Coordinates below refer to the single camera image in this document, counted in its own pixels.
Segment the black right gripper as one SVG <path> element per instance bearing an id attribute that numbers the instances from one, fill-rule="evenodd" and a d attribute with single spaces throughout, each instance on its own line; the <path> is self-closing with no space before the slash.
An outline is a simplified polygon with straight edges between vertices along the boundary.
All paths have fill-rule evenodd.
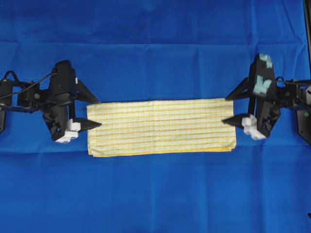
<path id="1" fill-rule="evenodd" d="M 222 123 L 243 129 L 252 139 L 262 140 L 269 137 L 270 132 L 280 117 L 279 98 L 276 91 L 276 78 L 270 55 L 255 55 L 244 78 L 225 100 L 249 98 L 248 114 L 238 114 Z"/>

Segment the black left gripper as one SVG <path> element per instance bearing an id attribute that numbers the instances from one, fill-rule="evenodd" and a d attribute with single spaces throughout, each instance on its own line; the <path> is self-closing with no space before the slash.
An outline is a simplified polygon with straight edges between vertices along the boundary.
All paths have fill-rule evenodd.
<path id="1" fill-rule="evenodd" d="M 86 118 L 75 117 L 76 100 L 92 104 L 100 103 L 97 97 L 76 78 L 69 60 L 56 63 L 52 69 L 43 108 L 43 119 L 54 142 L 69 143 L 78 137 L 78 133 L 102 125 Z"/>

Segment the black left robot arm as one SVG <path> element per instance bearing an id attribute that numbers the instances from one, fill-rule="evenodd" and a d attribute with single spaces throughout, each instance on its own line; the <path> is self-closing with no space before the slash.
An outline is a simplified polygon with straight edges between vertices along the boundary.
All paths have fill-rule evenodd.
<path id="1" fill-rule="evenodd" d="M 0 130 L 4 131 L 6 112 L 33 113 L 41 111 L 43 119 L 56 143 L 69 143 L 79 133 L 100 127 L 101 123 L 76 117 L 75 101 L 98 104 L 99 100 L 76 77 L 69 60 L 55 64 L 49 87 L 41 89 L 40 83 L 22 82 L 16 73 L 9 70 L 0 80 Z"/>

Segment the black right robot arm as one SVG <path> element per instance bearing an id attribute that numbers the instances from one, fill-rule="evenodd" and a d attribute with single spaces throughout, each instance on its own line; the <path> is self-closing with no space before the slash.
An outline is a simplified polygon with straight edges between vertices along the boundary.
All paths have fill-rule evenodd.
<path id="1" fill-rule="evenodd" d="M 268 138 L 281 109 L 296 111 L 298 134 L 311 142 L 311 82 L 275 77 L 270 55 L 258 53 L 249 75 L 225 100 L 249 99 L 248 111 L 223 119 L 224 124 L 243 129 L 254 140 Z"/>

